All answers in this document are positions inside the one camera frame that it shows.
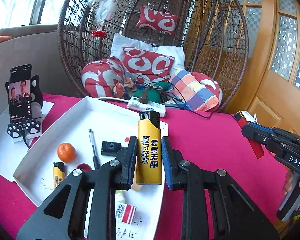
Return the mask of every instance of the table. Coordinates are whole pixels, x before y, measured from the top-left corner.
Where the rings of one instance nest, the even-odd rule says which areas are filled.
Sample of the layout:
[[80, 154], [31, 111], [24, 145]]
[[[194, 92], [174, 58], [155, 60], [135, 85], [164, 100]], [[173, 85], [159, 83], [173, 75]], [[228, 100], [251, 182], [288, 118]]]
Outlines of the table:
[[[43, 98], [55, 103], [43, 121], [44, 131], [80, 100], [47, 94]], [[114, 104], [126, 107], [124, 103]], [[167, 109], [166, 117], [161, 120], [169, 125], [171, 146], [181, 151], [184, 159], [209, 171], [225, 169], [269, 220], [276, 220], [286, 169], [267, 153], [257, 160], [234, 118], [214, 113], [207, 120], [186, 110]], [[0, 176], [0, 223], [13, 238], [35, 210], [15, 182]], [[179, 240], [181, 220], [182, 192], [172, 192], [165, 185], [155, 240]]]

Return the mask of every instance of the checkered cloth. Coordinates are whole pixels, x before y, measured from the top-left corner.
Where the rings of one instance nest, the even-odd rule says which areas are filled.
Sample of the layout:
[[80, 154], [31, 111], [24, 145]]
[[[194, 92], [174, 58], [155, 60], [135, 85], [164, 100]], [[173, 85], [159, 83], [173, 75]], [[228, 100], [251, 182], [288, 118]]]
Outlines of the checkered cloth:
[[171, 76], [174, 84], [173, 94], [179, 99], [166, 102], [166, 105], [177, 104], [181, 108], [197, 111], [208, 111], [218, 105], [219, 99], [204, 85], [200, 84], [188, 71], [179, 68]]

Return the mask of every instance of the orange fruit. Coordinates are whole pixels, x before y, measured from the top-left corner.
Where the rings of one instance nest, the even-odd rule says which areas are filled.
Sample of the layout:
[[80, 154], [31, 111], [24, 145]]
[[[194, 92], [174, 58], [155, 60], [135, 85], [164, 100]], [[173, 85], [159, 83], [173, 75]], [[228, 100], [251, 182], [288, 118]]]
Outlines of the orange fruit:
[[73, 162], [77, 156], [75, 148], [70, 143], [61, 143], [58, 146], [57, 154], [64, 163]]

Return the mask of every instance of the yellow lighter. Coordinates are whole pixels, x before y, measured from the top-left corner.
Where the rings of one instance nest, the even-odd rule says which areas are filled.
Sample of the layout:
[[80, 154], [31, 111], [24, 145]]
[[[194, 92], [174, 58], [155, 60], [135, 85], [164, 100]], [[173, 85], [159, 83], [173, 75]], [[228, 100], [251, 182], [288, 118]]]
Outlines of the yellow lighter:
[[53, 189], [65, 179], [65, 164], [62, 162], [53, 163]]
[[139, 113], [137, 184], [162, 184], [160, 114], [154, 111]]

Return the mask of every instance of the metal screw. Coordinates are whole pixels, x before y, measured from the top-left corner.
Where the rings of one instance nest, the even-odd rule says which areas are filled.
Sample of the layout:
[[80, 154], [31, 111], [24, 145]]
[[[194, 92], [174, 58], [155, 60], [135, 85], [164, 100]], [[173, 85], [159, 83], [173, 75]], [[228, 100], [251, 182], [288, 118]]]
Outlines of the metal screw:
[[227, 172], [226, 172], [225, 170], [223, 170], [223, 169], [219, 169], [219, 170], [217, 171], [217, 173], [218, 173], [218, 175], [220, 175], [220, 176], [226, 176], [226, 175], [227, 175]]
[[117, 166], [119, 164], [118, 160], [112, 160], [110, 161], [110, 166]]
[[186, 166], [190, 165], [190, 162], [186, 161], [186, 160], [183, 160], [183, 161], [180, 162], [180, 165], [186, 167]]
[[82, 174], [82, 170], [80, 170], [80, 169], [75, 169], [74, 171], [72, 171], [73, 176], [79, 176], [81, 174]]

